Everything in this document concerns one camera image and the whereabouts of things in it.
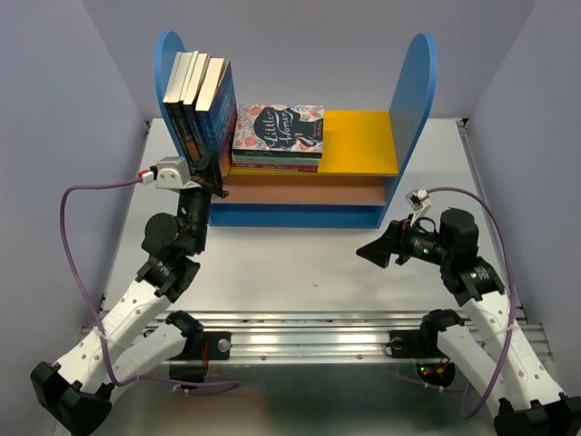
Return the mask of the Animal Farm book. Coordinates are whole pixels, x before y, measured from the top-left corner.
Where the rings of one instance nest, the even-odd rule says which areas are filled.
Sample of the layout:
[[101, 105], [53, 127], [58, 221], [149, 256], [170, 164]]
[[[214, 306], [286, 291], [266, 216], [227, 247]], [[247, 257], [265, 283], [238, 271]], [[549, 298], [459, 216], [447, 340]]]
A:
[[197, 119], [195, 104], [205, 77], [209, 55], [194, 51], [184, 53], [182, 59], [187, 60], [187, 63], [186, 75], [180, 94], [180, 103], [182, 104], [182, 111], [189, 125], [190, 133], [192, 134], [190, 154], [194, 155], [193, 150], [196, 150], [197, 159], [200, 159], [207, 152], [207, 147], [203, 139], [200, 123]]

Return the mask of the sunset cover book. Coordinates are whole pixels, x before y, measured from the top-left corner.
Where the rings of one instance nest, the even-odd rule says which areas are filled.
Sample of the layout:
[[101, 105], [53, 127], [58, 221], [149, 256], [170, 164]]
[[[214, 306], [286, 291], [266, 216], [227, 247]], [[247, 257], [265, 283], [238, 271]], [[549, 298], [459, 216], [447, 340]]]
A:
[[212, 57], [196, 104], [204, 138], [216, 152], [222, 177], [231, 170], [231, 147], [237, 124], [237, 102], [228, 59]]

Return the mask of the Three Days to See book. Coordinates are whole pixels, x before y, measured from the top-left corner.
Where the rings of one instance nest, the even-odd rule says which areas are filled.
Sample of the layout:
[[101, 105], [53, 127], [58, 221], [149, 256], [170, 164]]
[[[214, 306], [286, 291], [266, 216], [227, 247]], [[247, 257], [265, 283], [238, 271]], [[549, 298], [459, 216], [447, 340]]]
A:
[[178, 150], [180, 155], [187, 162], [190, 162], [190, 156], [188, 154], [186, 140], [183, 138], [182, 128], [180, 126], [182, 116], [180, 114], [176, 114], [175, 109], [180, 102], [183, 81], [185, 79], [190, 60], [191, 54], [189, 52], [178, 52], [175, 55], [169, 83], [163, 98], [164, 107], [167, 111], [167, 114], [169, 115], [171, 126], [175, 132], [179, 144]]

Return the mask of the A Tale of Two Cities book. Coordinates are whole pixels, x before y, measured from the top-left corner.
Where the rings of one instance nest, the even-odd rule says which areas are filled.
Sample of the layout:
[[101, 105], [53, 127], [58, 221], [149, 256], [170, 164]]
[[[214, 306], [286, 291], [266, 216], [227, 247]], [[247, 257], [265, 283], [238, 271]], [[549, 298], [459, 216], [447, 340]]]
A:
[[200, 151], [194, 139], [188, 114], [185, 109], [185, 95], [189, 81], [192, 78], [196, 57], [196, 52], [179, 53], [176, 71], [172, 79], [171, 95], [168, 97], [178, 139], [180, 140], [184, 155], [190, 163], [196, 162], [200, 157]]

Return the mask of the Nineteen Eighty-Four book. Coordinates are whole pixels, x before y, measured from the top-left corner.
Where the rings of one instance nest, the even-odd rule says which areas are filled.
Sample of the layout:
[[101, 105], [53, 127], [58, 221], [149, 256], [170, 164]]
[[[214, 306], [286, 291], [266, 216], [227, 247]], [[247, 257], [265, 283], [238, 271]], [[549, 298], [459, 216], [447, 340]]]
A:
[[182, 108], [200, 155], [205, 155], [208, 152], [208, 146], [204, 138], [201, 117], [196, 111], [196, 104], [211, 58], [210, 54], [198, 51], [193, 53], [181, 95]]

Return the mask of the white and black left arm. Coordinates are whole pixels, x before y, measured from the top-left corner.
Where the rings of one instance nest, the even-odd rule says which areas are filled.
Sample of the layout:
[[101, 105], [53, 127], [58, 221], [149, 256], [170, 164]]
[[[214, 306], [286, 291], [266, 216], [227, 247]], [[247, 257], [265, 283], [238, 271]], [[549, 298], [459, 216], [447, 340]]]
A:
[[166, 157], [137, 180], [178, 193], [176, 213], [157, 213], [146, 223], [147, 261], [118, 303], [72, 350], [53, 363], [38, 363], [30, 375], [39, 403], [73, 435], [97, 430], [116, 398], [162, 362], [209, 357], [202, 324], [184, 311], [169, 313], [143, 340], [137, 337], [182, 296], [201, 268], [193, 256], [205, 249], [212, 198], [227, 196], [218, 155], [208, 152], [195, 163]]

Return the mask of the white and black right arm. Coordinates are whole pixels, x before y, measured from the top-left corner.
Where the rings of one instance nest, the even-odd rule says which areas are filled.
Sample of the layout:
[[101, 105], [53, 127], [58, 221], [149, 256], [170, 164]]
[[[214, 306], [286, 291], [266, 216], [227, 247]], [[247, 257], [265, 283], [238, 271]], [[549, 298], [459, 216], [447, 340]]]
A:
[[415, 258], [438, 266], [445, 288], [483, 342], [477, 343], [453, 310], [425, 315], [418, 332], [423, 352], [442, 354], [464, 373], [490, 411], [498, 435], [576, 435], [580, 399], [547, 372], [518, 322], [496, 270], [478, 254], [473, 215], [450, 208], [429, 232], [408, 217], [393, 221], [356, 254], [381, 268]]

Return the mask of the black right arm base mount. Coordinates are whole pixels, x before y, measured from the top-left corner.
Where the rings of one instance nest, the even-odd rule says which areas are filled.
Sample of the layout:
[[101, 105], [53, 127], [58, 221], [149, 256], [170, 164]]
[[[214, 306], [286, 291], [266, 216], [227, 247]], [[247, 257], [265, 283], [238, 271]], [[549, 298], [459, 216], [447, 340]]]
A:
[[395, 359], [435, 359], [444, 357], [438, 348], [438, 334], [448, 327], [462, 325], [460, 316], [451, 309], [437, 309], [422, 317], [416, 330], [391, 330], [384, 352]]

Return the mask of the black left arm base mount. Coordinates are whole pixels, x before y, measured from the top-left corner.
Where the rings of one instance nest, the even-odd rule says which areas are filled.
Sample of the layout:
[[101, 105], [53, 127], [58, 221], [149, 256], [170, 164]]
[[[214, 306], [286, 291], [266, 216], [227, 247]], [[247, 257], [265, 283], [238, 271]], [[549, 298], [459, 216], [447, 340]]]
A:
[[227, 361], [231, 353], [231, 332], [204, 331], [187, 339], [181, 352], [171, 361]]

